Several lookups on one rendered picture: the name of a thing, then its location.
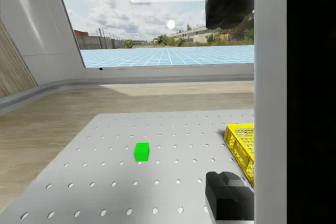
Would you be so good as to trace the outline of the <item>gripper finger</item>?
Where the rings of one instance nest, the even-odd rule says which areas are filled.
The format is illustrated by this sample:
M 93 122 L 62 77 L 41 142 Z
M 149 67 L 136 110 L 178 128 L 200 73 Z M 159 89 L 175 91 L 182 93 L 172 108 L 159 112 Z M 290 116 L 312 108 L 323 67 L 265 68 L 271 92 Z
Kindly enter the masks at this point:
M 254 192 L 232 172 L 208 172 L 205 197 L 213 221 L 254 220 Z
M 207 29 L 233 29 L 254 10 L 254 0 L 206 0 Z

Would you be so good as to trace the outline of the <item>yellow basket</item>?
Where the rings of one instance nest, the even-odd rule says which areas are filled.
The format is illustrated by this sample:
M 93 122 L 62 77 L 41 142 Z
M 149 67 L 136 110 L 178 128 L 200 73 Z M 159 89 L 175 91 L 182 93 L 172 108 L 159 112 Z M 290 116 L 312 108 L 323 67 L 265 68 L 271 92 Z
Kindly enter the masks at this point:
M 254 124 L 227 124 L 224 142 L 254 187 Z

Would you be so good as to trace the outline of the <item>green block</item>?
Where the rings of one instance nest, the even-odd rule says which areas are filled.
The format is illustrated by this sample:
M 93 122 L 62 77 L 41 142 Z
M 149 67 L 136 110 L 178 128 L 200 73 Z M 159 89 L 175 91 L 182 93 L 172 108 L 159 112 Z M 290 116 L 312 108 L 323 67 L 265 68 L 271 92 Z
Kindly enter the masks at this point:
M 134 159 L 136 162 L 143 162 L 149 160 L 149 143 L 148 142 L 139 142 L 136 143 L 134 149 Z

